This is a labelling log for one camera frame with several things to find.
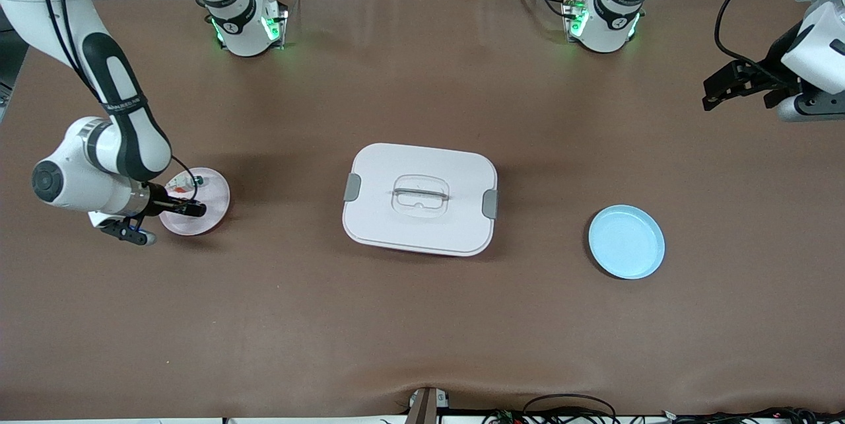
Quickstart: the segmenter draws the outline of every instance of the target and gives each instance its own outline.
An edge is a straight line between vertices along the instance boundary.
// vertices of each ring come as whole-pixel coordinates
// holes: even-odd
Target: blue plate
[[[658,270],[666,243],[658,224],[633,205],[612,205],[590,224],[590,250],[604,270],[622,279],[642,279]]]

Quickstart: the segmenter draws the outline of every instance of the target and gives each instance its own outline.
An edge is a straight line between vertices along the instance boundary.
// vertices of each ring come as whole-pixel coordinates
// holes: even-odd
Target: light blue round plate
[[[622,279],[642,279],[658,270],[666,243],[651,216],[633,205],[612,205],[590,224],[590,250],[609,273]]]

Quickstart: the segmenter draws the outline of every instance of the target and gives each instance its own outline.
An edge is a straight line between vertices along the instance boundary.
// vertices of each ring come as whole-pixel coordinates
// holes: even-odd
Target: brown table
[[[841,408],[845,124],[783,124],[760,97],[703,112],[719,3],[649,0],[599,55],[541,0],[301,0],[287,49],[238,59],[192,0],[98,2],[175,153],[234,203],[199,238],[148,221],[151,248],[40,204],[32,166],[100,108],[30,52],[0,125],[0,418],[390,413],[422,385],[453,406]],[[725,42],[761,56],[805,8],[737,0]],[[377,141],[489,157],[489,249],[350,240],[347,173]],[[666,236],[648,279],[585,249],[621,202]]]

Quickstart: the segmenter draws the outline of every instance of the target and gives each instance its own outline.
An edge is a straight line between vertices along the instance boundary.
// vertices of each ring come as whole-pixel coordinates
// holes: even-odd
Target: brown tabletop
[[[0,418],[359,415],[579,392],[622,413],[845,406],[845,124],[759,96],[700,107],[722,0],[648,0],[638,35],[568,45],[541,0],[301,0],[289,45],[215,47],[193,0],[98,2],[175,153],[219,169],[212,234],[139,248],[41,204],[30,171],[100,115],[30,51],[0,125]],[[736,0],[760,57],[806,5]],[[474,258],[361,246],[341,225],[374,142],[476,151],[499,173]],[[172,166],[161,180],[177,173]],[[647,279],[601,273],[592,215],[651,213]]]

